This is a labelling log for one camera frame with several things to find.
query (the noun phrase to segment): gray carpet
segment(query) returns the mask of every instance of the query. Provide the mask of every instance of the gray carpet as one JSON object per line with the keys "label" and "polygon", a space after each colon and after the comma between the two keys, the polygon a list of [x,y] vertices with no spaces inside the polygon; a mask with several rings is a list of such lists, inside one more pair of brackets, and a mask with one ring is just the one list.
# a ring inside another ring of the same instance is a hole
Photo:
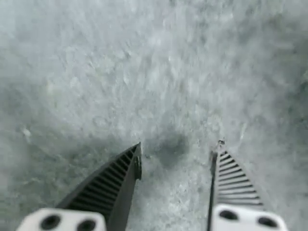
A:
{"label": "gray carpet", "polygon": [[128,231],[202,231],[225,138],[308,227],[307,0],[1,0],[1,230],[142,142]]}

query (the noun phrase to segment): textured gray surface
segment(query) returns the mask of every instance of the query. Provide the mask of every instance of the textured gray surface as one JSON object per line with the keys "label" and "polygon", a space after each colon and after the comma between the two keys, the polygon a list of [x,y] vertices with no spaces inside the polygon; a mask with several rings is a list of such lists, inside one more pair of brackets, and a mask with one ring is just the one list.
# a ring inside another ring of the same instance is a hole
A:
{"label": "textured gray surface", "polygon": [[128,231],[204,230],[225,137],[308,227],[307,0],[1,0],[1,227],[141,141]]}

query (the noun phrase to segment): white plastic bracket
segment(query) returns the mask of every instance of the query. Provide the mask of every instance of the white plastic bracket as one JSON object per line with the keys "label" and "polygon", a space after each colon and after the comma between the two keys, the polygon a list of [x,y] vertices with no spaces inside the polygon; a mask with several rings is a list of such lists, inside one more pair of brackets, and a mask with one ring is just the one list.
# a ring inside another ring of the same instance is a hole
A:
{"label": "white plastic bracket", "polygon": [[107,231],[99,213],[42,208],[29,214],[16,231]]}

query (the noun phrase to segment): bolt hole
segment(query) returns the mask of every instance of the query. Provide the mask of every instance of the bolt hole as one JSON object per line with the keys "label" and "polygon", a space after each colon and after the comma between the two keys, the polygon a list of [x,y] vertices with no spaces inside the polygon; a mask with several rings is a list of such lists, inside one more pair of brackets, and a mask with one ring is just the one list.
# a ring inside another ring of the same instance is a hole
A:
{"label": "bolt hole", "polygon": [[265,225],[267,227],[272,227],[272,228],[278,227],[277,223],[271,218],[261,217],[258,219],[258,223],[260,225]]}
{"label": "bolt hole", "polygon": [[43,230],[52,230],[59,225],[60,221],[59,215],[50,215],[41,222],[40,226]]}
{"label": "bolt hole", "polygon": [[223,210],[219,214],[222,218],[228,219],[228,220],[238,220],[237,215],[229,210]]}
{"label": "bolt hole", "polygon": [[78,225],[77,231],[92,231],[95,229],[95,226],[95,221],[85,220]]}

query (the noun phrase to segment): ridged rubber pad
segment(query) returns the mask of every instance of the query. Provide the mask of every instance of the ridged rubber pad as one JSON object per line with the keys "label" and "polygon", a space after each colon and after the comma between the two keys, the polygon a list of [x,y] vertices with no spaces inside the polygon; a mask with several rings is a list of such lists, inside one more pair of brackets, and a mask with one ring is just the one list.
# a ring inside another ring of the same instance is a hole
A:
{"label": "ridged rubber pad", "polygon": [[92,173],[57,208],[98,212],[108,231],[124,231],[136,179],[141,179],[140,143]]}
{"label": "ridged rubber pad", "polygon": [[251,180],[227,151],[217,155],[215,198],[215,204],[240,205],[265,210]]}

